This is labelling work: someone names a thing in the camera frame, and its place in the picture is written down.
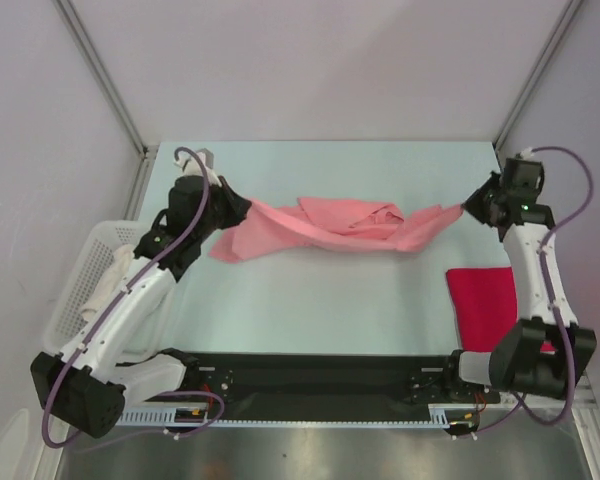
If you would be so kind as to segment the pink t shirt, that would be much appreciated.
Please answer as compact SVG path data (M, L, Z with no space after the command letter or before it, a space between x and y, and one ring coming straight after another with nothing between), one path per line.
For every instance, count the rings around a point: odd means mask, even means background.
M226 230L210 256L241 263L283 250L319 247L347 253L417 253L462 215L459 205L433 205L405 215L393 203L300 197L294 206L253 200L244 221Z

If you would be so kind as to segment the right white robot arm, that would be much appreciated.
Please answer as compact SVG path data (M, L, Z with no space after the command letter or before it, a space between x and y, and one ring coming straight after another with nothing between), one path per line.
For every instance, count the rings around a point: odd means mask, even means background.
M441 376L443 393L464 401L477 385L566 401L597 347L593 330L579 325L562 286L555 251L557 224L538 203L544 171L490 174L463 210L496 230L508 256L517 320L487 353L455 352L457 367Z

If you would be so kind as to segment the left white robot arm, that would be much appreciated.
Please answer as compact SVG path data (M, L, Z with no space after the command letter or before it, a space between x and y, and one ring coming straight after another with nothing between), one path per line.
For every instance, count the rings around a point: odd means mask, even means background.
M167 207L140 238L127 272L94 318L58 352L42 352L31 363L47 446L63 445L51 438L52 418L101 438L125 408L154 398L199 402L194 416L217 420L210 410L224 401L205 386L194 355L167 348L130 365L120 357L140 324L199 259L203 243L215 231L242 223L251 206L223 177L202 172L175 181Z

